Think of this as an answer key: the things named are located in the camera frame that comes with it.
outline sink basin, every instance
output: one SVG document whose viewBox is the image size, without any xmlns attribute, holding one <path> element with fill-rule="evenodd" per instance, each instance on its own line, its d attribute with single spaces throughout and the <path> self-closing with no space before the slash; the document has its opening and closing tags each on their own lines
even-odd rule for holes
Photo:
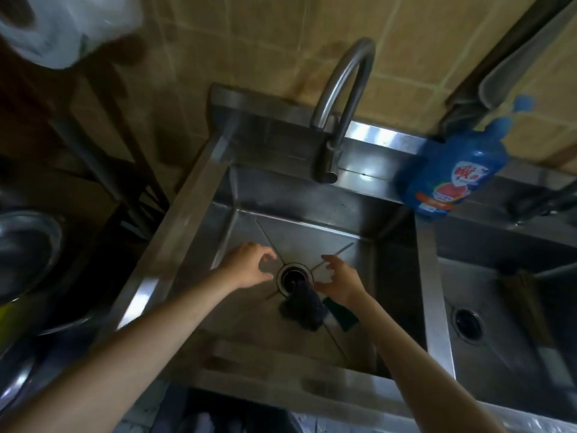
<svg viewBox="0 0 577 433">
<path fill-rule="evenodd" d="M 480 401 L 574 422 L 565 393 L 551 385 L 534 345 L 503 303 L 497 268 L 514 261 L 541 278 L 545 314 L 559 340 L 555 316 L 574 315 L 567 304 L 575 298 L 567 302 L 572 293 L 565 287 L 571 279 L 574 286 L 577 273 L 569 270 L 567 277 L 562 270 L 565 283 L 548 274 L 577 262 L 577 248 L 450 217 L 436 222 L 435 232 L 456 379 Z M 563 340 L 567 325 L 559 325 Z"/>
<path fill-rule="evenodd" d="M 334 186 L 244 166 L 228 169 L 191 243 L 172 287 L 189 286 L 218 266 L 243 241 L 271 246 L 278 258 L 261 264 L 275 276 L 234 292 L 200 330 L 259 348 L 312 358 L 348 370 L 389 377 L 360 325 L 345 330 L 329 315 L 317 331 L 283 318 L 280 279 L 285 270 L 310 271 L 328 282 L 322 254 L 339 254 L 365 288 L 426 348 L 414 220 L 393 234 L 383 226 L 399 204 Z"/>
</svg>

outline blue dish soap bottle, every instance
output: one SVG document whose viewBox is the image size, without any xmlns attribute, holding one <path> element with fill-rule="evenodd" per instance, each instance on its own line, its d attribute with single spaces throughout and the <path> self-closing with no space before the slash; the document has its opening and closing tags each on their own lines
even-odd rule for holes
<svg viewBox="0 0 577 433">
<path fill-rule="evenodd" d="M 532 108 L 532 97 L 518 96 L 513 112 Z M 447 138 L 402 190 L 403 202 L 430 218 L 449 214 L 508 163 L 509 155 L 501 140 L 512 125 L 512 118 L 503 116 L 485 130 L 465 130 Z"/>
</svg>

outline curved metal faucet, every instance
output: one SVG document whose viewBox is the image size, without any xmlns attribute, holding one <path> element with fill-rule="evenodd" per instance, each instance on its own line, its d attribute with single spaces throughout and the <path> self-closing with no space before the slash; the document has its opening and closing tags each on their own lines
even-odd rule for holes
<svg viewBox="0 0 577 433">
<path fill-rule="evenodd" d="M 338 164 L 342 153 L 343 139 L 369 80 L 373 68 L 374 53 L 375 44 L 371 38 L 361 38 L 355 42 L 335 67 L 316 108 L 314 108 L 310 127 L 324 130 L 336 98 L 351 73 L 358 67 L 357 77 L 347 99 L 347 104 L 344 106 L 343 115 L 340 117 L 335 133 L 328 137 L 327 142 L 322 147 L 316 163 L 317 179 L 322 183 L 335 183 L 339 178 Z"/>
</svg>

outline sink drain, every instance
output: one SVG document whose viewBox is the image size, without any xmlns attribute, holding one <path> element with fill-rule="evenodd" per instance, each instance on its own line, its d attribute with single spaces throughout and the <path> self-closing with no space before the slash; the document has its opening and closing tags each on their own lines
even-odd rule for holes
<svg viewBox="0 0 577 433">
<path fill-rule="evenodd" d="M 471 310 L 464 308 L 455 310 L 453 312 L 453 327 L 465 342 L 477 345 L 483 339 L 483 324 L 479 316 Z"/>
<path fill-rule="evenodd" d="M 284 265 L 276 276 L 276 286 L 285 296 L 292 293 L 293 285 L 299 281 L 308 281 L 311 286 L 313 285 L 313 274 L 300 263 Z"/>
</svg>

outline green sponge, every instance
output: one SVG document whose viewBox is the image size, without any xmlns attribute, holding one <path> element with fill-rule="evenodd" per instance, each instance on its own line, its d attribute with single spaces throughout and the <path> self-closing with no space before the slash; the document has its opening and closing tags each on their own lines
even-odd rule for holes
<svg viewBox="0 0 577 433">
<path fill-rule="evenodd" d="M 335 316 L 336 321 L 345 333 L 359 321 L 357 316 L 355 316 L 348 308 L 337 304 L 330 298 L 324 298 L 322 303 L 328 308 L 332 315 Z"/>
</svg>

